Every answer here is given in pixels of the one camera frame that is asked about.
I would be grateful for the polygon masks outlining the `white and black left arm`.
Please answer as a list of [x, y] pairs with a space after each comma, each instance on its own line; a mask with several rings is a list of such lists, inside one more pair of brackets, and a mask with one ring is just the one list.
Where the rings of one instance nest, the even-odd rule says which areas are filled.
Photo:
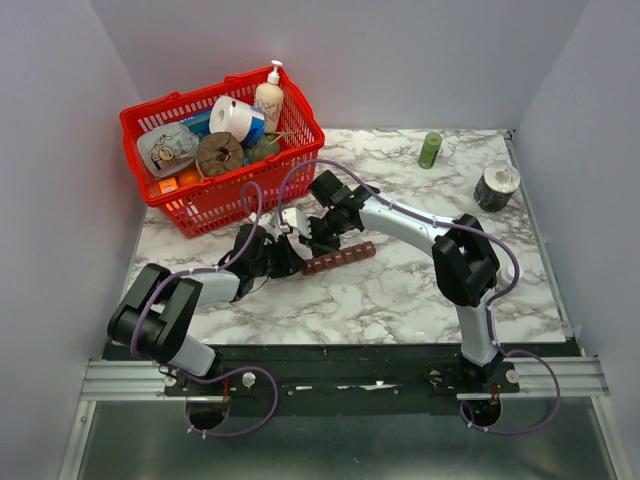
[[286, 235], [246, 224], [214, 267], [173, 273], [146, 265], [112, 314], [107, 335], [134, 356], [187, 372], [197, 393], [212, 394], [222, 372], [214, 348], [188, 334], [196, 308], [236, 302], [251, 292], [256, 279], [284, 278], [305, 267]]

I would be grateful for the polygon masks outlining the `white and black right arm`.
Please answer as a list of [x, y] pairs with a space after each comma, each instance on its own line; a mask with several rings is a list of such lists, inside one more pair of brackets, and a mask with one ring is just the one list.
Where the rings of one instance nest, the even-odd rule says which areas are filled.
[[357, 229], [386, 234], [432, 258], [437, 287], [455, 305], [460, 326], [458, 382], [474, 392], [493, 384], [501, 354], [490, 338], [485, 310], [495, 293], [499, 260], [479, 221], [468, 214], [430, 217], [392, 202], [375, 187], [352, 190], [330, 171], [309, 191], [327, 209], [323, 217], [310, 219], [308, 245], [315, 255], [338, 250], [340, 236]]

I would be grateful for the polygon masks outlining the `white pill bottle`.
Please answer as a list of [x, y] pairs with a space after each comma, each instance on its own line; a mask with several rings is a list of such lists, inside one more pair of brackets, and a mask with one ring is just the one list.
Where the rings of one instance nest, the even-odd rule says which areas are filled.
[[516, 273], [513, 264], [502, 266], [497, 274], [498, 287], [500, 290], [506, 290], [513, 282], [518, 282], [521, 274]]

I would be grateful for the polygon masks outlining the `red weekly pill organizer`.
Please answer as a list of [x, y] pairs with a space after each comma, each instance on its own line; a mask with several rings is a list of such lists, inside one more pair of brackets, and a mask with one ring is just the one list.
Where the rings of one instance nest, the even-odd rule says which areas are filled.
[[341, 248], [338, 251], [308, 259], [305, 267], [302, 269], [302, 274], [304, 276], [309, 276], [334, 268], [339, 268], [357, 261], [374, 257], [376, 253], [376, 247], [371, 241]]

